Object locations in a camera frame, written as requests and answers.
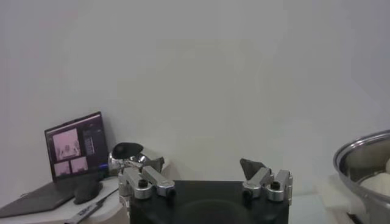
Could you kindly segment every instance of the metal bracket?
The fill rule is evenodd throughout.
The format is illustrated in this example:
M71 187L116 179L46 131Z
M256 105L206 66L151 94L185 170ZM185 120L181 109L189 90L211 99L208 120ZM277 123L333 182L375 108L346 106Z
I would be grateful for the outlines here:
M122 175L119 177L120 186L119 193L128 194L137 199L148 199L152 196L152 185L141 178L138 169L131 167L123 169Z
M166 198L171 198L176 195L175 182L165 178L163 175L153 169L153 167L143 167L141 176L156 187L158 195Z
M272 182L274 176L268 168L261 168L250 180L243 182L243 197L246 201L260 196L261 188Z
M287 170L281 170L275 177L275 181L267 185L267 198L270 201L288 200L289 205L292 203L293 195L293 176Z

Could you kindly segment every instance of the white dough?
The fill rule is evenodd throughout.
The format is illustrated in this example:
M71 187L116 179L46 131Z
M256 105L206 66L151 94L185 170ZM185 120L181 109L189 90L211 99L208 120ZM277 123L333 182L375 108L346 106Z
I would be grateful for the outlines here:
M360 186L390 197L390 174L379 173L361 182Z
M386 173L390 174L390 159L386 163Z

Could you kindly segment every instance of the black mouse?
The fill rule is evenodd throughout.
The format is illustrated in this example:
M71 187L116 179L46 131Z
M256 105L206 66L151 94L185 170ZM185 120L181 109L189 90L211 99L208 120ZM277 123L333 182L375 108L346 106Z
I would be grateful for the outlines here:
M122 142L114 147L112 150L112 157L114 159L128 159L142 152L144 147L138 143Z
M103 188L103 184L97 181L86 181L76 188L74 191L74 201L76 205L90 201L98 196L100 190Z

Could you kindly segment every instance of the black base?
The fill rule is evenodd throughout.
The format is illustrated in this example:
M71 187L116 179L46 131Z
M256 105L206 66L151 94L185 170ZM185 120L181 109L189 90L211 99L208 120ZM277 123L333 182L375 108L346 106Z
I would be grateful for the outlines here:
M176 197L155 192L148 200L132 199L130 222L137 224L287 224L289 204L261 197L245 205L240 181L175 181Z

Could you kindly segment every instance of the screen display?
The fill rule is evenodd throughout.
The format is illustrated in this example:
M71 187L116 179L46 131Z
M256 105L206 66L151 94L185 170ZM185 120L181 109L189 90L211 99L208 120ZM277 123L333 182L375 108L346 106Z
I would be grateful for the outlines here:
M107 169L101 113L45 131L53 179Z

